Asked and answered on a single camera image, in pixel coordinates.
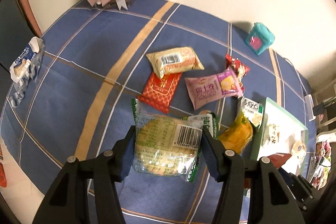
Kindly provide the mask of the clear packet with round pastry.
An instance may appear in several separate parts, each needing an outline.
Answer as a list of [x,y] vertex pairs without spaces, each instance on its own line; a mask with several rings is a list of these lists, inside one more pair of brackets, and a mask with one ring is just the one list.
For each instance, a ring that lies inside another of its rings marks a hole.
[[306,157],[306,153],[306,145],[301,140],[298,140],[293,144],[291,148],[291,155],[295,159],[302,162]]

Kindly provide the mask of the white tray with green rim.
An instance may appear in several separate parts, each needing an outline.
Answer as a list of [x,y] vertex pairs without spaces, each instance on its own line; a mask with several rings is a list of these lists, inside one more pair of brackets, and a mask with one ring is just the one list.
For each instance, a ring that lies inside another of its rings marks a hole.
[[250,159],[275,153],[291,157],[282,168],[288,173],[306,175],[304,160],[307,157],[308,129],[290,112],[270,98],[265,99],[264,114],[259,132],[252,142]]

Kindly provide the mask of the yellow transparent snack packet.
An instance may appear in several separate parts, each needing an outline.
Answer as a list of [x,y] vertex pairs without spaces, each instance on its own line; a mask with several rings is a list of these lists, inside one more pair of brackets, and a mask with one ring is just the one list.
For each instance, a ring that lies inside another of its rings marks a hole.
[[253,127],[242,111],[239,111],[230,127],[218,136],[225,149],[241,154],[252,140]]

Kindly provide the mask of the green white corn snack packet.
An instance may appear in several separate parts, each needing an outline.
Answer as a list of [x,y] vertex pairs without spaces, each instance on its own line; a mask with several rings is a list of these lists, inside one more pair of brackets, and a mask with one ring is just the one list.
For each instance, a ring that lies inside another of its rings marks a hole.
[[259,129],[263,122],[264,107],[262,104],[249,98],[241,97],[238,99],[237,113],[243,112],[246,118]]

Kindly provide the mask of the green clear rice cracker packet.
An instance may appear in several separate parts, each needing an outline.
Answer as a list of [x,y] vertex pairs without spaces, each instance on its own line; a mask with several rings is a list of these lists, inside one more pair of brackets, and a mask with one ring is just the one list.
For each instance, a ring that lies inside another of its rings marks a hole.
[[138,99],[133,99],[131,106],[135,121],[134,170],[194,182],[202,129],[206,127],[216,137],[217,116],[210,111],[182,119],[147,113]]

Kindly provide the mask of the pink swiss roll packet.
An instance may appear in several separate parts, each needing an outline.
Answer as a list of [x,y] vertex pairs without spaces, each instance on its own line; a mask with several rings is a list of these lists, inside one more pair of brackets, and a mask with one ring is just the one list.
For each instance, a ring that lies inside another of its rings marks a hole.
[[187,91],[195,110],[226,97],[242,97],[243,91],[231,68],[210,76],[185,78]]

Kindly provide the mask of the small red peanut snack packet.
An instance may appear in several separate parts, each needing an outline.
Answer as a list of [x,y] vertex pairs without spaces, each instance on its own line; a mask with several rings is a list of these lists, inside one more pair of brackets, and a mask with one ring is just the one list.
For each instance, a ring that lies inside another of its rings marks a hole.
[[226,69],[231,68],[239,82],[239,86],[242,90],[242,92],[245,92],[245,87],[242,83],[242,79],[246,76],[246,74],[249,72],[250,68],[243,64],[238,58],[234,58],[229,54],[226,54]]

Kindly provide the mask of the red orange patterned snack packet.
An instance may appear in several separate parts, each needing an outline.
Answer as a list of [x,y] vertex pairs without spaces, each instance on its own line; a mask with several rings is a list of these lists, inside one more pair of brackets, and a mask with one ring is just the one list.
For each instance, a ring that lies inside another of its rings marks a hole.
[[164,77],[160,79],[152,72],[142,94],[138,96],[137,99],[167,114],[181,76],[182,73],[173,73],[164,75]]

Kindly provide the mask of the beige cake packet with barcode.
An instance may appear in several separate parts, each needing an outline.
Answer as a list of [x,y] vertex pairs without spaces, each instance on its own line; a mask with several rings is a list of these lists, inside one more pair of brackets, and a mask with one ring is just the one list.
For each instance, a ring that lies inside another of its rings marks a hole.
[[201,63],[196,52],[191,47],[178,47],[160,52],[146,54],[153,72],[159,79],[165,75],[183,73],[192,70],[203,71],[205,67]]

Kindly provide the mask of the white walnut cake snack packet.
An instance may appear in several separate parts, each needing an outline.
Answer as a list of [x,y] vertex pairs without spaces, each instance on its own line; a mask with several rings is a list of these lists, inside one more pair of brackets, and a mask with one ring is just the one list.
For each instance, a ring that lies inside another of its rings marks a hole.
[[262,145],[288,145],[291,130],[287,124],[269,123],[266,125]]

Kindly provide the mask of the white shelf unit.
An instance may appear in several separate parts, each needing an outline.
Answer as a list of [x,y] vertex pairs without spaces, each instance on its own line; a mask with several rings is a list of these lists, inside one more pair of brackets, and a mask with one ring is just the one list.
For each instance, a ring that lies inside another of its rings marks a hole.
[[314,106],[325,105],[323,114],[316,116],[317,133],[335,130],[335,80],[322,85],[313,93]]

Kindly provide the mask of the black power adapter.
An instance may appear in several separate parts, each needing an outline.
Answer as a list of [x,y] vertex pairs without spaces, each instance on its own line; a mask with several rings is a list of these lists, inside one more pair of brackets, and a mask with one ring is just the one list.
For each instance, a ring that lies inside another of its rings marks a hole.
[[325,111],[325,105],[323,103],[313,107],[313,115],[319,116]]

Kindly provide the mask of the white power strip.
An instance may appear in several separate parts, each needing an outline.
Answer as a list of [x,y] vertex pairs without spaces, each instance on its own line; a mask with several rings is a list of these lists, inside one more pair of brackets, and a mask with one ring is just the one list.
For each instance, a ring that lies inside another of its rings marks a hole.
[[314,115],[313,108],[314,108],[314,102],[311,94],[308,94],[304,96],[304,101],[306,105],[306,113],[308,115],[309,121],[313,121],[316,119],[316,116]]

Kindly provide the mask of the blue plaid tablecloth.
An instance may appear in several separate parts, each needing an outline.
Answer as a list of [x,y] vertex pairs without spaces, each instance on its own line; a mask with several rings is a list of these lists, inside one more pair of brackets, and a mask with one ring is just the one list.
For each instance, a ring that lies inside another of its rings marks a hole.
[[134,123],[131,100],[142,93],[152,67],[147,53],[192,47],[204,65],[183,78],[225,68],[231,52],[250,71],[245,95],[270,98],[293,114],[309,133],[315,125],[303,101],[307,81],[274,51],[255,55],[237,25],[164,0],[135,0],[126,11],[91,7],[82,0],[43,35],[46,51],[38,78],[17,107],[3,110],[1,135],[22,171],[45,193],[69,156],[91,159],[122,139]]

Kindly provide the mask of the teal toy box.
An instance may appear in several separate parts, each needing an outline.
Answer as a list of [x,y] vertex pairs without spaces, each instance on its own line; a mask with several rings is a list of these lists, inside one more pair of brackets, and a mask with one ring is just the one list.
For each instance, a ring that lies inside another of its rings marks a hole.
[[244,43],[257,55],[261,55],[273,44],[274,34],[262,23],[254,23]]

